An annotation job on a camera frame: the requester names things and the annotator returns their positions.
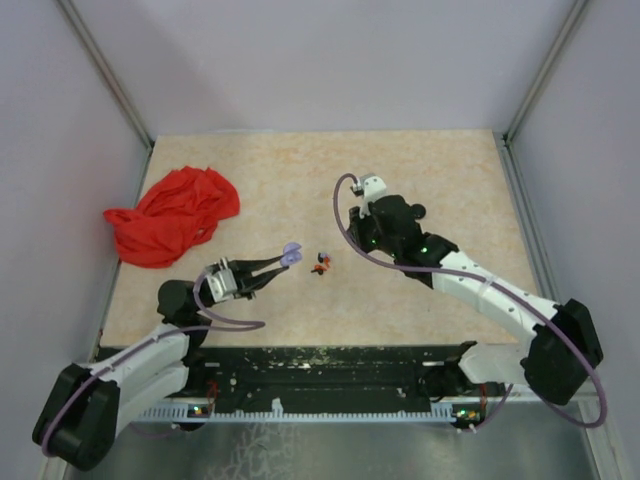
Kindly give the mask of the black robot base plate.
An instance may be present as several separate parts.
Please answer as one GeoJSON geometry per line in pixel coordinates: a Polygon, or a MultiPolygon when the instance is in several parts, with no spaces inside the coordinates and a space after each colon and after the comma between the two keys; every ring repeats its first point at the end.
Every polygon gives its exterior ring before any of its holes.
{"type": "Polygon", "coordinates": [[[470,346],[202,347],[187,386],[149,409],[194,400],[195,417],[378,416],[432,413],[447,398],[478,404],[502,396],[503,384],[474,384],[459,369],[470,346]]]}

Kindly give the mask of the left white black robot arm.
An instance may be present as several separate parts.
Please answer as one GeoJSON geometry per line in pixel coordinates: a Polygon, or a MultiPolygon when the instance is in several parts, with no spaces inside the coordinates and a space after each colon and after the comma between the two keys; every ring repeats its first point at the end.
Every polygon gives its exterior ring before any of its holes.
{"type": "Polygon", "coordinates": [[[33,442],[49,458],[82,471],[95,468],[144,411],[180,391],[194,397],[206,389],[208,373],[193,362],[209,332],[249,332],[265,325],[217,315],[212,306],[253,299],[297,261],[288,254],[265,260],[223,258],[194,281],[164,282],[157,294],[161,323],[103,361],[64,368],[36,421],[33,442]]]}

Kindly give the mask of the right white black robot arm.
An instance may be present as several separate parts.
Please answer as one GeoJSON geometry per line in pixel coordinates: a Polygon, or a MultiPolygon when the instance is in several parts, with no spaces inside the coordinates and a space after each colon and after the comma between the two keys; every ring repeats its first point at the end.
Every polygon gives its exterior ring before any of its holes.
{"type": "Polygon", "coordinates": [[[423,231],[402,196],[354,206],[348,216],[346,233],[360,254],[388,255],[392,269],[460,300],[516,339],[511,346],[468,347],[446,372],[454,393],[470,395],[485,382],[513,383],[564,406],[601,363],[603,351],[583,303],[559,304],[492,274],[453,242],[423,231]]]}

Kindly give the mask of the lilac earbud charging case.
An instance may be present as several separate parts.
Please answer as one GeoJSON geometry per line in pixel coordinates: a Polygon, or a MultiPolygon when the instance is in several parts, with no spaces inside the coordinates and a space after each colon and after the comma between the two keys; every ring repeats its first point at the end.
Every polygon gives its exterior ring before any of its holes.
{"type": "Polygon", "coordinates": [[[289,242],[283,248],[279,263],[282,267],[291,267],[302,260],[301,245],[289,242]]]}

